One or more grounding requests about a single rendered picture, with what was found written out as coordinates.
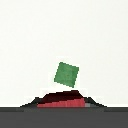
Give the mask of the red cube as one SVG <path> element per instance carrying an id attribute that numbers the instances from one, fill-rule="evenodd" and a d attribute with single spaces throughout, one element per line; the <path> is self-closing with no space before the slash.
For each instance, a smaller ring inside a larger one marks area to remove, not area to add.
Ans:
<path id="1" fill-rule="evenodd" d="M 46 94 L 37 104 L 38 108 L 82 108 L 89 106 L 90 104 L 78 90 Z"/>

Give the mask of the green cube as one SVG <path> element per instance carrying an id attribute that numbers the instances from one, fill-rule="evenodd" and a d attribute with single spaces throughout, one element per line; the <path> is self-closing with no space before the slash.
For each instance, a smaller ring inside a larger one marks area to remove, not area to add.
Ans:
<path id="1" fill-rule="evenodd" d="M 60 62 L 54 81 L 69 87 L 74 87 L 78 71 L 78 67 Z"/>

